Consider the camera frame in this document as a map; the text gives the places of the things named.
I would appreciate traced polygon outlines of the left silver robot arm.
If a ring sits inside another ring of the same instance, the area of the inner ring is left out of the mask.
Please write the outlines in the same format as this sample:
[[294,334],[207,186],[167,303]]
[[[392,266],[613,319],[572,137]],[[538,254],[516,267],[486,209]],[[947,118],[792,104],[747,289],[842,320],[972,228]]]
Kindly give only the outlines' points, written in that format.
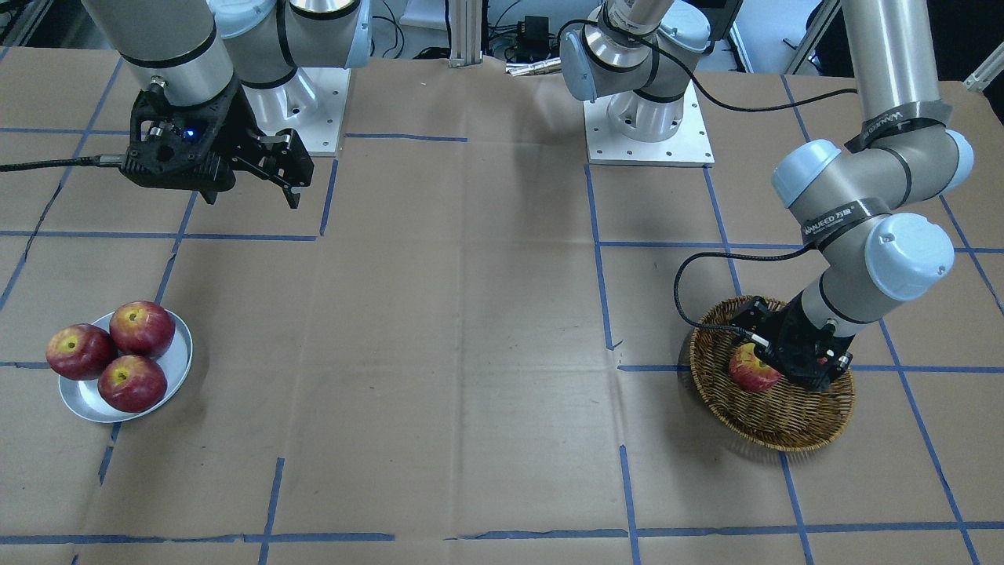
[[[949,128],[924,1],[846,1],[844,24],[863,125],[840,148],[811,140],[773,172],[804,250],[828,268],[782,310],[746,301],[724,330],[753,340],[758,358],[797,385],[822,391],[851,361],[863,328],[921,297],[954,262],[946,232],[901,207],[968,178],[974,151]],[[696,8],[673,1],[606,1],[557,35],[575,97],[605,97],[610,132],[670,140],[686,124],[685,94],[710,42]]]

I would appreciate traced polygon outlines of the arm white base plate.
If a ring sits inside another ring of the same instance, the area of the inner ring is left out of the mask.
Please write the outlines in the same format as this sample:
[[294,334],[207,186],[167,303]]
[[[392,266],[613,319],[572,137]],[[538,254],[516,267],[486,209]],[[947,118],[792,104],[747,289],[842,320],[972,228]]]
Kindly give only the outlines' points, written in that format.
[[311,156],[337,157],[351,78],[351,69],[302,67],[285,85],[244,92],[263,132],[294,129]]
[[716,162],[689,83],[681,99],[656,103],[625,92],[584,103],[590,164],[704,167]]

